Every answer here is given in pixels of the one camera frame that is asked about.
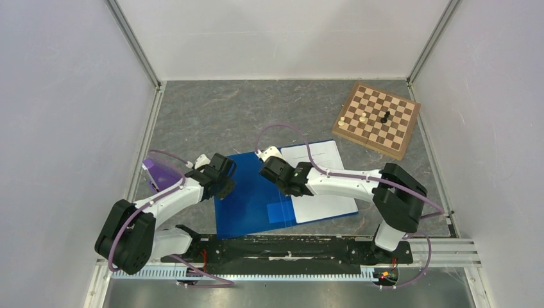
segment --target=white sheet of paper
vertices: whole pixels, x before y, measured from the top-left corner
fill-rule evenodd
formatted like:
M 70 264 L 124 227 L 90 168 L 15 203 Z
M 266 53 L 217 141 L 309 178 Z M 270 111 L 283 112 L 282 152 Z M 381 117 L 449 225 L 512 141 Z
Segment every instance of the white sheet of paper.
M 344 169 L 336 141 L 310 144 L 310 150 L 318 165 L 332 169 Z M 283 148 L 281 152 L 285 161 L 293 167 L 299 162 L 310 161 L 306 145 Z M 353 198 L 332 195 L 293 197 L 293 209 L 297 223 L 306 223 L 358 211 Z

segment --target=blue plastic sheet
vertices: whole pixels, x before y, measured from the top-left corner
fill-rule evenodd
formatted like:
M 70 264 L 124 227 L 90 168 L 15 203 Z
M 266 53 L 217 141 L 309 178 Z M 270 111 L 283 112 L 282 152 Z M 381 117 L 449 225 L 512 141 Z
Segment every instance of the blue plastic sheet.
M 259 174 L 262 163 L 253 152 L 229 157 L 237 164 L 232 177 L 235 187 L 225 199 L 215 199 L 219 239 L 299 225 L 291 197 L 283 196 Z

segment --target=gray floor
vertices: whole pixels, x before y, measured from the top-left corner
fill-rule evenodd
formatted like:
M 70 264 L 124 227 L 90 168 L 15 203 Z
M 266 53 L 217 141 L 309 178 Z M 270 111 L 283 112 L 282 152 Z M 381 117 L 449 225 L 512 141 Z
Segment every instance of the gray floor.
M 414 129 L 406 156 L 397 161 L 346 139 L 332 135 L 331 128 L 346 101 L 353 80 L 280 81 L 169 81 L 158 114 L 151 148 L 171 151 L 193 160 L 200 154 L 223 155 L 253 150 L 255 134 L 268 123 L 295 124 L 309 141 L 334 139 L 346 169 L 382 168 L 396 162 L 420 181 L 429 198 L 439 201 L 436 182 L 418 126 Z M 375 87 L 409 98 L 402 80 L 364 80 Z M 287 129 L 270 130 L 260 148 L 287 146 L 301 140 Z M 138 198 L 151 195 L 140 180 Z M 372 235 L 381 217 L 371 204 L 357 200 L 359 215 L 273 230 L 269 234 L 353 234 Z M 424 213 L 432 212 L 426 207 Z M 164 223 L 171 228 L 183 223 L 199 233 L 215 234 L 213 200 L 189 207 Z M 444 218 L 420 223 L 420 230 L 433 236 L 449 235 Z

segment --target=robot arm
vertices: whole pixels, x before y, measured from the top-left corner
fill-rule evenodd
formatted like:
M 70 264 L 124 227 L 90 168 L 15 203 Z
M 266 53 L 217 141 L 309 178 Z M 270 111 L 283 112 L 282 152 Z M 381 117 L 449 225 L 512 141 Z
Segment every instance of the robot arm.
M 270 147 L 257 156 L 263 165 L 260 174 L 276 184 L 284 194 L 292 196 L 319 196 L 333 194 L 372 202 L 384 218 L 374 237 L 377 247 L 393 252 L 406 233 L 415 233 L 418 229 L 423 201 L 399 189 L 391 190 L 386 184 L 363 180 L 329 176 L 329 173 L 360 175 L 390 180 L 422 195 L 427 190 L 412 176 L 396 164 L 387 163 L 384 169 L 372 171 L 333 170 L 325 168 L 327 174 L 316 170 L 310 162 L 300 162 L 290 166 L 276 147 Z
M 182 181 L 157 194 L 130 203 L 119 200 L 112 210 L 96 241 L 95 251 L 108 258 L 121 226 L 137 209 L 149 204 L 129 224 L 114 252 L 114 264 L 127 274 L 138 272 L 150 259 L 169 254 L 183 254 L 191 244 L 191 236 L 179 228 L 156 232 L 163 222 L 177 212 L 207 200 L 212 196 L 224 198 L 234 188 L 230 177 L 235 163 L 230 158 L 215 154 L 206 164 L 190 172 Z

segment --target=wooden chessboard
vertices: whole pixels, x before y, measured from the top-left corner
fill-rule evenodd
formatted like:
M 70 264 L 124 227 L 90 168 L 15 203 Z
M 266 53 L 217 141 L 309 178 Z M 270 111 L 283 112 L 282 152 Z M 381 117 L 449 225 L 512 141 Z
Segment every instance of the wooden chessboard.
M 332 133 L 400 160 L 406 153 L 420 108 L 410 99 L 356 83 Z M 388 111 L 387 121 L 382 123 Z

